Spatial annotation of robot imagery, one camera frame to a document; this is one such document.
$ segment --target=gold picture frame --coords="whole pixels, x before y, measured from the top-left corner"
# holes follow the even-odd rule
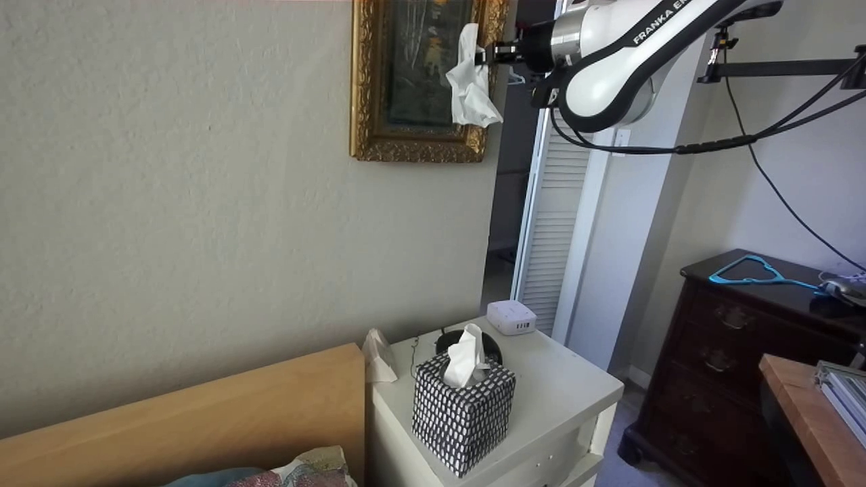
[[[478,163],[485,129],[452,124],[443,72],[457,61],[462,25],[477,22],[478,47],[488,47],[504,34],[505,5],[355,0],[350,155],[379,163]]]

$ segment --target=white louvered door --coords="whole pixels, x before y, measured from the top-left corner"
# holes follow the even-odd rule
[[[569,341],[605,159],[561,139],[550,128],[550,110],[538,110],[512,298],[532,308],[538,331],[561,343]]]

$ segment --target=robotic arm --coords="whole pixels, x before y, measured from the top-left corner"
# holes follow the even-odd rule
[[[712,28],[773,15],[781,0],[595,0],[578,3],[517,44],[493,47],[496,61],[538,72],[532,103],[557,107],[578,133],[634,121],[680,52]]]

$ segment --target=framed picture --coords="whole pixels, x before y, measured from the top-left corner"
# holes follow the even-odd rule
[[[461,29],[501,38],[508,0],[355,0],[352,156],[382,163],[478,163],[485,129],[452,121],[446,70]]]

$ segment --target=black and white patterned tissue box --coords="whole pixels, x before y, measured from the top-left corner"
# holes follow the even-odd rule
[[[411,429],[462,477],[505,439],[517,378],[489,366],[481,381],[454,390],[443,383],[446,366],[450,358],[439,354],[415,371]]]

